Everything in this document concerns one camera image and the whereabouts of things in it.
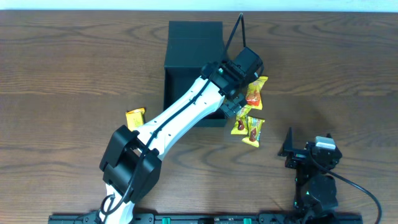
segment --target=wooden table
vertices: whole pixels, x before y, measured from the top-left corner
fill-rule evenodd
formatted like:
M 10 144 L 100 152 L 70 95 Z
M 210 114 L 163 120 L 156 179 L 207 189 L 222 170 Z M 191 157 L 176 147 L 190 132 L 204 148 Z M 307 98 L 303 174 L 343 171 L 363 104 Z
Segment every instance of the wooden table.
M 237 12 L 1 11 L 0 223 L 46 223 L 97 209 L 98 169 L 124 112 L 162 112 L 169 21 L 223 21 Z M 295 171 L 277 152 L 289 126 L 297 147 L 332 133 L 335 171 L 398 219 L 398 15 L 245 13 L 248 46 L 267 66 L 261 146 L 225 128 L 193 128 L 169 152 L 137 204 L 159 213 L 291 210 Z M 238 34 L 231 55 L 241 48 Z M 336 181 L 338 211 L 376 219 L 373 201 Z

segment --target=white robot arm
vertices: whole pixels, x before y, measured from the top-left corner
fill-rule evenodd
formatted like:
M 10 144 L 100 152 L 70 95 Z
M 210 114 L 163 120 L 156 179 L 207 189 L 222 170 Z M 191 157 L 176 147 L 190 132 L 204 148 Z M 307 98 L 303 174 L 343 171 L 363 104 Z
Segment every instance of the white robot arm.
M 244 48 L 234 60 L 223 60 L 239 21 Z M 206 64 L 186 94 L 133 132 L 121 126 L 113 133 L 99 165 L 107 189 L 101 221 L 130 223 L 134 204 L 157 183 L 169 149 L 198 121 L 219 108 L 228 117 L 238 112 L 247 103 L 240 89 L 257 80 L 260 68 L 261 74 L 262 60 L 246 47 L 240 14 L 220 61 Z

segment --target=black box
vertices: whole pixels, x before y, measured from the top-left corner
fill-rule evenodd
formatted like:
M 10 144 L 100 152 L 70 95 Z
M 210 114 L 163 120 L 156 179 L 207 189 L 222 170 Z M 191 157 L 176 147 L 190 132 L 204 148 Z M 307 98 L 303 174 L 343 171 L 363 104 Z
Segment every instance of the black box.
M 220 59 L 223 50 L 222 22 L 169 22 L 164 62 L 164 110 L 188 91 L 206 63 Z M 225 124 L 226 116 L 218 109 L 195 126 L 223 127 Z

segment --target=black cable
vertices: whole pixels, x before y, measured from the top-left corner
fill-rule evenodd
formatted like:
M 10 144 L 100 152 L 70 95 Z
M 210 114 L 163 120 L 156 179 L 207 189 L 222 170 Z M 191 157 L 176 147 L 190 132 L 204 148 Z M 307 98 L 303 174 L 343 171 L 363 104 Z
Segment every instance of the black cable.
M 350 184 L 350 185 L 356 187 L 357 189 L 361 190 L 362 192 L 364 192 L 365 194 L 367 194 L 369 197 L 371 197 L 371 198 L 374 200 L 374 203 L 376 203 L 376 205 L 377 205 L 377 218 L 376 218 L 376 221 L 375 221 L 374 223 L 375 223 L 375 224 L 380 223 L 380 221 L 381 221 L 381 216 L 382 216 L 381 204 L 380 204 L 379 200 L 378 200 L 370 191 L 366 190 L 365 188 L 359 186 L 358 184 L 355 184 L 354 182 L 352 182 L 352 181 L 350 181 L 350 180 L 348 180 L 348 179 L 346 179 L 346 178 L 344 178 L 344 177 L 342 177 L 342 176 L 340 176 L 340 175 L 338 175 L 338 174 L 336 174 L 336 173 L 334 173 L 334 172 L 332 172 L 332 171 L 330 171 L 330 170 L 324 168 L 323 166 L 321 166 L 321 165 L 320 165 L 319 163 L 317 163 L 317 162 L 315 161 L 315 159 L 312 157 L 312 150 L 310 151 L 310 158 L 311 158 L 311 161 L 314 163 L 314 165 L 315 165 L 318 169 L 320 169 L 321 171 L 326 172 L 326 173 L 332 175 L 333 177 L 339 178 L 340 180 L 346 182 L 347 184 Z
M 83 223 L 84 220 L 79 220 L 79 218 L 85 217 L 86 215 L 89 215 L 89 214 L 95 213 L 95 212 L 97 212 L 97 211 L 92 211 L 92 212 L 89 212 L 89 213 L 86 213 L 86 214 L 82 214 L 82 215 L 77 216 L 77 217 L 73 220 L 73 224 L 75 224 L 76 221 L 81 221 L 81 222 Z
M 181 112 L 183 112 L 185 109 L 187 109 L 192 103 L 195 103 L 196 100 L 199 98 L 199 96 L 205 91 L 206 87 L 209 85 L 209 83 L 211 82 L 211 78 L 213 77 L 213 74 L 218 70 L 218 68 L 221 65 L 221 62 L 223 61 L 226 52 L 229 48 L 229 45 L 231 44 L 232 41 L 232 37 L 235 35 L 236 32 L 236 28 L 238 28 L 239 22 L 242 22 L 242 37 L 243 37 L 243 47 L 246 47 L 246 35 L 244 33 L 244 21 L 243 21 L 243 13 L 239 14 L 238 20 L 235 23 L 235 26 L 231 32 L 231 35 L 229 35 L 229 39 L 225 45 L 224 51 L 221 54 L 221 58 L 217 63 L 217 66 L 215 67 L 215 69 L 213 70 L 213 72 L 211 73 L 211 75 L 209 76 L 209 78 L 207 79 L 207 82 L 205 83 L 205 85 L 200 89 L 200 91 L 198 92 L 198 94 L 196 94 L 192 100 L 190 100 L 186 105 L 184 105 L 181 109 L 179 109 L 177 112 L 175 112 L 172 116 L 170 116 L 169 118 L 167 118 L 167 120 L 165 120 L 150 136 L 149 140 L 147 141 L 146 146 L 149 147 L 150 144 L 152 143 L 152 140 L 154 140 L 154 138 L 157 137 L 157 133 L 159 131 L 162 130 L 162 128 L 171 120 L 173 120 L 177 115 L 179 115 Z
M 111 198 L 111 202 L 109 203 L 109 206 L 108 206 L 108 210 L 110 209 L 110 208 L 112 208 L 112 205 L 113 205 L 113 202 L 114 202 L 114 195 L 111 195 L 111 196 L 113 196 L 113 197 L 110 197 Z M 108 218 L 108 215 L 105 215 L 105 217 L 104 217 L 104 221 L 103 221 L 103 223 L 106 223 L 106 219 Z
M 142 162 L 142 160 L 144 159 L 144 157 L 146 156 L 146 154 L 147 154 L 148 152 L 149 152 L 149 151 L 142 151 L 142 152 L 141 152 L 141 155 L 140 155 L 140 157 L 139 157 L 139 162 L 138 162 L 138 163 Z M 101 202 L 101 207 L 100 207 L 100 210 L 101 210 L 101 213 L 102 213 L 102 214 L 108 216 L 108 215 L 114 213 L 114 212 L 122 205 L 122 203 L 125 201 L 125 199 L 127 198 L 127 196 L 131 193 L 131 189 L 132 189 L 132 180 L 135 178 L 136 174 L 137 174 L 137 172 L 134 172 L 133 175 L 131 176 L 131 178 L 130 178 L 130 180 L 129 180 L 129 185 L 128 185 L 127 189 L 126 189 L 126 192 L 123 194 L 122 198 L 121 198 L 120 201 L 115 205 L 114 208 L 110 209 L 110 208 L 111 208 L 111 204 L 110 204 L 109 207 L 108 207 L 108 208 L 109 208 L 108 211 L 105 211 L 105 209 L 104 209 L 106 200 L 107 200 L 108 198 L 114 197 L 114 195 L 108 195 L 108 196 L 106 196 L 106 197 L 104 198 L 104 200 L 102 200 L 102 202 Z

